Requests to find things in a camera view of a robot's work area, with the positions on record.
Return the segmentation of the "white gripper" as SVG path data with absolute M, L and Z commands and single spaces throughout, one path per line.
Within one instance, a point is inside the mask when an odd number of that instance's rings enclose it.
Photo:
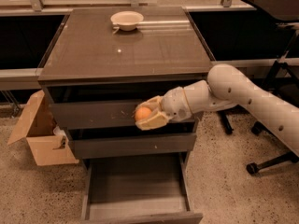
M 135 121 L 135 125 L 142 131 L 153 130 L 165 126 L 169 119 L 173 121 L 183 121 L 192 116 L 192 111 L 182 87 L 168 91 L 163 98 L 154 96 L 139 104 L 135 110 L 147 108 L 151 114 L 140 121 Z

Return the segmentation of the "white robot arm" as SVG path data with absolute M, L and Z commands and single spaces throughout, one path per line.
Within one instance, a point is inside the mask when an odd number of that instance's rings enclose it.
M 207 79 L 177 87 L 140 104 L 151 113 L 135 125 L 142 131 L 183 121 L 203 111 L 220 111 L 236 105 L 245 108 L 288 149 L 299 155 L 299 108 L 252 83 L 229 64 L 218 64 Z

